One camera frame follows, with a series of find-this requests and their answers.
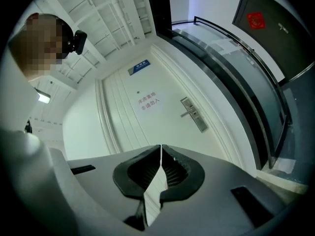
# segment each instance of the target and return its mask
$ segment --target white ceiling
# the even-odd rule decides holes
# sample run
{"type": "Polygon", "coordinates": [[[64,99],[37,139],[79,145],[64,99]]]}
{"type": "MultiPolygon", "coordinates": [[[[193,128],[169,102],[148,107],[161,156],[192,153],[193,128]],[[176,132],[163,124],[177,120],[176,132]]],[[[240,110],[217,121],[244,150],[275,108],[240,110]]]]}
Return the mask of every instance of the white ceiling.
{"type": "MultiPolygon", "coordinates": [[[[135,43],[145,39],[151,32],[148,3],[144,0],[119,0],[119,4],[135,43]]],[[[82,55],[70,53],[62,64],[51,68],[50,76],[31,82],[37,89],[51,95],[49,104],[38,102],[30,114],[34,133],[44,141],[63,144],[62,122],[68,100],[77,93],[88,73],[106,69],[106,62],[112,54],[132,48],[132,43],[111,0],[34,0],[13,33],[35,12],[55,14],[65,20],[74,33],[80,29],[88,35],[82,55]]]]}

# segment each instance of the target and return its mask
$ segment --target doorway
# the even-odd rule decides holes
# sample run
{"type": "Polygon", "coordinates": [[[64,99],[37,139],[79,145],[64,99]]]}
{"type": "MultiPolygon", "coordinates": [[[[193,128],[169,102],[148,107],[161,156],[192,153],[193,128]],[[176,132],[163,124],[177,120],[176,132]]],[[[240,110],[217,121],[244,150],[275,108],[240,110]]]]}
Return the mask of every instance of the doorway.
{"type": "Polygon", "coordinates": [[[314,61],[314,41],[296,18],[274,0],[240,0],[233,24],[269,53],[286,81],[314,61]]]}

